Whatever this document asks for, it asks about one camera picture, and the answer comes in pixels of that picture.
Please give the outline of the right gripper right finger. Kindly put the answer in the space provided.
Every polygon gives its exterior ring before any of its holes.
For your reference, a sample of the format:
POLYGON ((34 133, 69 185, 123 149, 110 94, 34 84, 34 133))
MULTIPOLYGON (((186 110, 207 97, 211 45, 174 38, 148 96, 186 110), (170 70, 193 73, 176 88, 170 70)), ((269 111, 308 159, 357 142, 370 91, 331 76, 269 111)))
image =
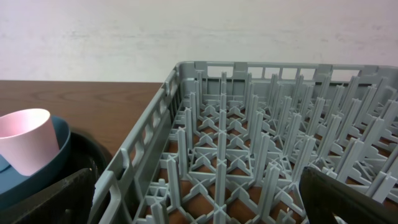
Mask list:
POLYGON ((312 168, 303 169, 299 191, 311 224, 346 223, 397 224, 397 212, 312 168))

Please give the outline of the grey dishwasher rack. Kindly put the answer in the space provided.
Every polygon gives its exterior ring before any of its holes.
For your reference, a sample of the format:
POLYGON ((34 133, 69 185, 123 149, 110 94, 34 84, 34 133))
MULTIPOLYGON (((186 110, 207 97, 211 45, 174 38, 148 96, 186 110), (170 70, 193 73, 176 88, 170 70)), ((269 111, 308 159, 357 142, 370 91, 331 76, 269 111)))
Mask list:
POLYGON ((90 223, 309 223, 312 167, 397 212, 397 68, 180 62, 97 180, 90 223))

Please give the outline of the pink cup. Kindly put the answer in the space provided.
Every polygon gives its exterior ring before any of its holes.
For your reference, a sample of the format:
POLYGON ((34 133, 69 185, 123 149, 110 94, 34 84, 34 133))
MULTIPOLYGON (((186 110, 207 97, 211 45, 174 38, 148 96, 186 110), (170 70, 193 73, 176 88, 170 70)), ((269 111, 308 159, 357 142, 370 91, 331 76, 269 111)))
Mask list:
POLYGON ((49 111, 32 108, 1 117, 1 155, 18 173, 36 173, 59 150, 49 111))

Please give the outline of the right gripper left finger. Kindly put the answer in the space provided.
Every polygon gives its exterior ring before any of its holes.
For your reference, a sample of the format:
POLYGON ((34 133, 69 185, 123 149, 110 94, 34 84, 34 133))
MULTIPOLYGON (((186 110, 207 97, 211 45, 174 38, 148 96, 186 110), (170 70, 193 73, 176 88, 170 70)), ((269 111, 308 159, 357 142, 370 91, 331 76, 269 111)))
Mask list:
POLYGON ((94 191, 93 171, 81 169, 1 211, 1 223, 86 223, 94 191))

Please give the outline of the round black serving tray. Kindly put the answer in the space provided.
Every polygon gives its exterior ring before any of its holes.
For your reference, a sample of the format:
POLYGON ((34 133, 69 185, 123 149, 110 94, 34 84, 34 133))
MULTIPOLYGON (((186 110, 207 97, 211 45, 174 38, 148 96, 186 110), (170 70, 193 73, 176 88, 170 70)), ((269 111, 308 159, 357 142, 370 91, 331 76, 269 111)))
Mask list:
POLYGON ((70 140, 70 154, 59 177, 64 178, 80 169, 89 168, 95 180, 98 180, 113 157, 111 153, 89 133, 72 132, 70 140))

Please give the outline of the dark blue plate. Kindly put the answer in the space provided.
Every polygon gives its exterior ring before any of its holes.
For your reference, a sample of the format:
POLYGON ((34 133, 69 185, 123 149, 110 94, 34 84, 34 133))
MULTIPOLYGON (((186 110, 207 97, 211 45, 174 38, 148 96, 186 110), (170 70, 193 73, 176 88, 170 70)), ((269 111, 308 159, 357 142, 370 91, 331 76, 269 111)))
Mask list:
POLYGON ((52 116, 60 152, 31 176, 18 173, 12 166, 1 170, 1 210, 9 208, 51 184, 63 169, 71 151, 71 131, 65 120, 52 116))

